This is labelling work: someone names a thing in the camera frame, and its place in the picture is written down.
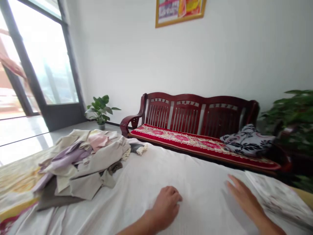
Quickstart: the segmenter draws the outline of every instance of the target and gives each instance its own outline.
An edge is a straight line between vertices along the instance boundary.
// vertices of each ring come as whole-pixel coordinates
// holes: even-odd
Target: glass door
[[[11,71],[15,67],[22,70],[20,58],[0,12],[0,120],[39,114],[29,87],[24,86],[23,78]]]
[[[3,0],[0,6],[41,113],[53,131],[85,121],[84,106],[64,35],[68,26],[33,2]]]

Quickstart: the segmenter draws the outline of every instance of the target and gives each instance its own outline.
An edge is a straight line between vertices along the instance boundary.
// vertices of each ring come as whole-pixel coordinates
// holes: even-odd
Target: wooden bench
[[[137,115],[120,124],[123,136],[240,169],[266,173],[289,171],[286,153],[274,145],[263,160],[227,152],[219,138],[256,125],[259,103],[231,96],[204,98],[193,94],[143,94]],[[131,123],[133,131],[129,132]]]

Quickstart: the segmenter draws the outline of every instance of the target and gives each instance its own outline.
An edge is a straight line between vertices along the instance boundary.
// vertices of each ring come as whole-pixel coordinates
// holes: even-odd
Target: floral seat cushion
[[[266,170],[278,170],[281,168],[278,163],[264,157],[249,158],[234,152],[229,152],[224,149],[225,144],[221,140],[208,136],[177,132],[148,124],[143,124],[132,130],[129,133],[129,136],[147,141],[151,140],[153,142],[165,144],[195,154],[198,153],[209,158],[226,160],[241,165]]]

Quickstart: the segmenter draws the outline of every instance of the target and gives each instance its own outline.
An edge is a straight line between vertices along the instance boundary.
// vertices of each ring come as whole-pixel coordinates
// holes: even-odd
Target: white bed sheet
[[[149,144],[143,156],[131,153],[123,162],[114,175],[113,189],[102,188],[91,201],[41,212],[34,207],[16,221],[9,234],[116,234],[151,208],[160,189],[167,185],[178,189],[183,202],[173,224],[159,234],[259,234],[228,192],[227,174],[249,185],[243,171]],[[310,234],[269,216],[287,234]]]

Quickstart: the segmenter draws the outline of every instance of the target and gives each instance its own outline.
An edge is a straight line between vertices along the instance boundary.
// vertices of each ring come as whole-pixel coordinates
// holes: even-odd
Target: white wall
[[[112,122],[143,93],[230,95],[261,110],[313,88],[312,0],[208,0],[203,19],[155,29],[155,0],[67,0],[88,104],[110,96]]]

